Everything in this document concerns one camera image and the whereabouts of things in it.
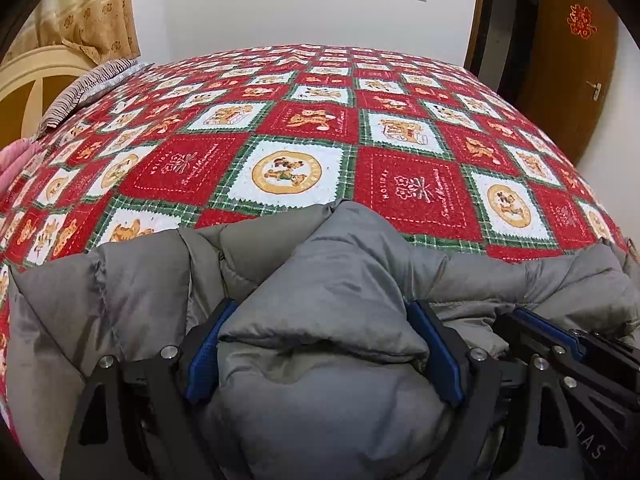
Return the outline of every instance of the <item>silver door handle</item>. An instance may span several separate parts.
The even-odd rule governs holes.
[[[597,101],[600,97],[600,92],[602,91],[602,83],[591,83],[589,81],[586,81],[586,83],[595,90],[593,93],[593,100]]]

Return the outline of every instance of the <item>red chinese character decoration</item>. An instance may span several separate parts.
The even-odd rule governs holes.
[[[572,5],[571,13],[566,19],[566,22],[571,27],[572,34],[581,36],[585,40],[590,37],[591,34],[598,31],[597,27],[591,25],[591,9],[587,6]]]

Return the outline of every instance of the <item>pink sleeve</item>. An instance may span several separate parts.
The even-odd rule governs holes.
[[[22,154],[16,158],[9,167],[0,174],[0,198],[4,196],[11,183],[15,180],[15,177],[22,171],[27,162],[40,150],[40,145],[37,142],[33,144],[28,142],[26,150],[22,150]]]
[[[30,146],[30,139],[14,140],[0,151],[0,171],[6,170],[11,163],[21,156]]]

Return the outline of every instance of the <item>bedspread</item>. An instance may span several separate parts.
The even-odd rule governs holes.
[[[342,197],[443,250],[519,261],[625,246],[540,129],[420,56],[300,44],[156,66],[42,143],[0,203],[3,303],[9,263]],[[5,305],[0,394],[7,338]]]

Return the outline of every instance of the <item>yellow curtain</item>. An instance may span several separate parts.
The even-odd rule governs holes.
[[[139,56],[131,0],[42,0],[2,62],[52,44],[81,50],[96,63]]]

